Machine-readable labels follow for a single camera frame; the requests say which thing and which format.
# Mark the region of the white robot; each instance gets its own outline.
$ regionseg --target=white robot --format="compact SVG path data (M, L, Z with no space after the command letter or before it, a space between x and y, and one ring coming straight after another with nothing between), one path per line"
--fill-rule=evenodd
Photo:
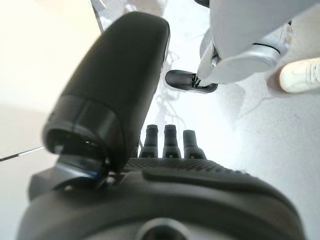
M178 89L211 93L277 65L289 48L291 19L318 0L195 0L210 7L210 39L197 73L171 70Z

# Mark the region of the white wall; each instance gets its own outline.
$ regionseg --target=white wall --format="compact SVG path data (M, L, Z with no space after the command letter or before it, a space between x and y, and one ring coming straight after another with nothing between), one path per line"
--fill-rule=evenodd
M42 145L41 130L99 26L89 0L0 1L0 158ZM44 150L0 162L0 240L15 236Z

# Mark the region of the white floor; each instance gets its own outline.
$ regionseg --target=white floor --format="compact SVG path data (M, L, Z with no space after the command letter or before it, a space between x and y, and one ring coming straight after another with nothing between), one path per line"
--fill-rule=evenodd
M142 129L142 141L146 126L157 124L161 155L166 124L176 125L181 150L183 130L195 130L198 145L208 159L246 171L281 190L296 205L308 238L319 239L320 90L284 94L277 89L272 72L221 85L211 94L175 90L165 84L164 75L171 69L197 70L202 36L209 27L208 9L193 0L102 3L98 11L105 27L131 10L162 16L170 24L169 55ZM294 40L282 63L320 56L319 16L320 6L316 6L293 20ZM1 195L10 194L5 200L0 198L0 239L14 236L27 206L22 189L26 190L30 175L52 165L53 159L43 151L0 164L1 173L6 173L1 176ZM14 181L21 184L12 187Z

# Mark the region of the white sneaker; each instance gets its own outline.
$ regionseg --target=white sneaker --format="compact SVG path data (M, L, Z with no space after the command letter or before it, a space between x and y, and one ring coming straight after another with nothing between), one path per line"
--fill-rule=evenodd
M280 86L287 93L301 93L320 88L320 57L287 64L279 76Z

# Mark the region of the black plastic housing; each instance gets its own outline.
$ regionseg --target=black plastic housing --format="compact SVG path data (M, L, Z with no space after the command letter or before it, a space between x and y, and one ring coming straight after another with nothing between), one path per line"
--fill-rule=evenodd
M138 145L169 38L169 24L157 16L131 12L115 21L62 92L43 129L46 149L61 154L66 145L89 144L119 172Z

